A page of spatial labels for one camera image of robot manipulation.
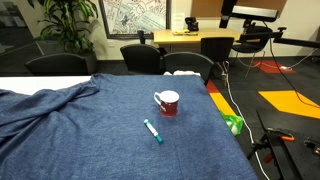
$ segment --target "black table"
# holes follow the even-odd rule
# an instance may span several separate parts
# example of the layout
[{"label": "black table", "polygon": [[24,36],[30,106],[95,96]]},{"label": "black table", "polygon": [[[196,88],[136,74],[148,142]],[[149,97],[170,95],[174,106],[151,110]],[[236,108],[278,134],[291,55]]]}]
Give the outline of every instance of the black table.
[{"label": "black table", "polygon": [[313,148],[307,147],[305,141],[309,138],[320,142],[320,120],[276,110],[258,109],[258,112],[266,128],[291,133],[295,138],[293,142],[290,142],[283,141],[281,137],[266,134],[260,139],[260,142],[257,142],[258,145],[259,143],[264,144],[271,149],[281,178],[319,178],[320,156],[314,154]]}]

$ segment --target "picture frame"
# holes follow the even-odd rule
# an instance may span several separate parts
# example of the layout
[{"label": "picture frame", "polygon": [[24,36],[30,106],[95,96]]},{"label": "picture frame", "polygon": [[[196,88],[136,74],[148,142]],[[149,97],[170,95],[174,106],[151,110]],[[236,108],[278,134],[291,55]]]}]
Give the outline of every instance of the picture frame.
[{"label": "picture frame", "polygon": [[153,38],[156,29],[170,29],[171,0],[99,0],[108,39]]}]

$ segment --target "black office chair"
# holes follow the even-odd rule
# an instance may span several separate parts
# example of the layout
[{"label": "black office chair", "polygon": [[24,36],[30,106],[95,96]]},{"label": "black office chair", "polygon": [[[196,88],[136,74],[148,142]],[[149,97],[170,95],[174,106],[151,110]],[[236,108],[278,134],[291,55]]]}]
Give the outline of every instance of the black office chair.
[{"label": "black office chair", "polygon": [[[264,26],[254,26],[254,27],[248,28],[246,31],[246,34],[262,33],[262,32],[272,32],[272,29],[270,29],[268,27],[264,27]],[[264,58],[265,51],[263,49],[266,46],[266,44],[268,43],[269,39],[258,39],[257,42],[255,42],[255,41],[256,40],[254,40],[252,42],[242,42],[240,44],[235,44],[232,46],[232,49],[237,52],[236,59],[239,59],[238,58],[239,53],[245,53],[245,54],[253,53],[253,57],[250,61],[250,64],[248,66],[248,70],[247,70],[245,77],[248,76],[249,70],[252,67],[251,64],[255,58],[256,53],[263,51],[262,59]]]},{"label": "black office chair", "polygon": [[228,76],[228,57],[234,43],[233,37],[207,37],[201,39],[201,54],[209,57],[214,64],[218,65],[225,82]]},{"label": "black office chair", "polygon": [[164,64],[160,51],[147,44],[131,44],[120,48],[130,75],[163,74]]},{"label": "black office chair", "polygon": [[164,64],[168,72],[174,73],[177,70],[193,71],[200,73],[204,84],[207,85],[213,62],[205,55],[194,52],[175,52],[164,55]]},{"label": "black office chair", "polygon": [[24,65],[35,76],[89,75],[85,58],[72,53],[44,55]]},{"label": "black office chair", "polygon": [[[144,36],[144,31],[138,30],[137,33],[139,36],[140,44],[146,44],[146,37]],[[165,55],[168,53],[166,49],[162,47],[159,47],[158,50],[160,51],[161,55]]]}]

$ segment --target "white mug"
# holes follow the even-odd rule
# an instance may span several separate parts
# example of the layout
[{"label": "white mug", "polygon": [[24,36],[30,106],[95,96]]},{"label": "white mug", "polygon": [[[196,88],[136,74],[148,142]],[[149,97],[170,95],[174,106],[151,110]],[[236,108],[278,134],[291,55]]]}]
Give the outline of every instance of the white mug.
[{"label": "white mug", "polygon": [[164,116],[175,116],[178,112],[179,94],[172,90],[154,93],[154,100],[160,106],[160,113]]}]

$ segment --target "cable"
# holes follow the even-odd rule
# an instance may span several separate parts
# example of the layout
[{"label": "cable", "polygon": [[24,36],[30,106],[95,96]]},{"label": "cable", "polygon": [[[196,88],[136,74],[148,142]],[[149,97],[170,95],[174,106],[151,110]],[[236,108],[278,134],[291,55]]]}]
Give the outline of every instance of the cable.
[{"label": "cable", "polygon": [[[275,64],[276,64],[276,66],[278,67],[278,69],[280,69],[280,67],[279,67],[279,65],[278,65],[278,62],[277,62],[277,60],[276,60],[276,58],[275,58],[275,56],[274,56],[274,54],[273,54],[271,37],[269,38],[269,41],[270,41],[270,52],[271,52],[272,58],[273,58],[273,60],[274,60],[274,62],[275,62]],[[304,101],[300,98],[300,96],[299,96],[296,88],[295,88],[294,85],[289,81],[289,79],[287,78],[287,76],[285,76],[282,71],[280,71],[280,73],[281,73],[281,75],[286,79],[286,81],[290,84],[290,86],[291,86],[292,89],[294,90],[294,92],[295,92],[295,94],[296,94],[296,96],[298,97],[298,99],[299,99],[300,102],[302,102],[303,104],[306,104],[306,105],[308,105],[308,106],[312,106],[312,107],[315,107],[315,108],[319,108],[319,109],[320,109],[319,106],[316,106],[316,105],[313,105],[313,104],[309,104],[309,103],[304,102]]]},{"label": "cable", "polygon": [[304,57],[303,59],[301,59],[299,62],[297,62],[296,64],[289,66],[290,68],[295,67],[296,65],[300,64],[302,61],[304,61],[305,59],[307,59],[309,56],[311,56],[311,54],[313,54],[316,50],[318,50],[318,48],[314,49],[311,53],[309,53],[306,57]]},{"label": "cable", "polygon": [[[231,99],[231,102],[236,106],[236,108],[237,108],[237,110],[238,110],[238,112],[239,112],[239,115],[240,115],[240,116],[242,117],[242,119],[243,119],[244,125],[246,126],[246,128],[247,128],[248,131],[249,131],[249,136],[250,136],[251,143],[254,143],[252,131],[251,131],[250,127],[248,126],[245,118],[243,117],[243,115],[242,115],[242,113],[241,113],[241,110],[240,110],[238,104],[233,100],[233,97],[232,97],[232,94],[231,94],[230,83],[229,83],[228,71],[226,72],[226,74],[227,74],[227,75],[226,75],[225,78],[226,78],[226,83],[227,83],[227,87],[228,87],[228,93],[229,93],[229,97],[230,97],[230,99]],[[263,167],[262,167],[262,164],[261,164],[261,162],[260,162],[260,158],[259,158],[259,155],[258,155],[258,152],[257,152],[257,151],[255,152],[255,155],[256,155],[256,158],[257,158],[259,167],[260,167],[260,169],[261,169],[261,172],[263,173],[263,175],[266,177],[267,180],[270,180],[270,178],[269,178],[268,175],[265,173],[265,171],[264,171],[264,169],[263,169]]]}]

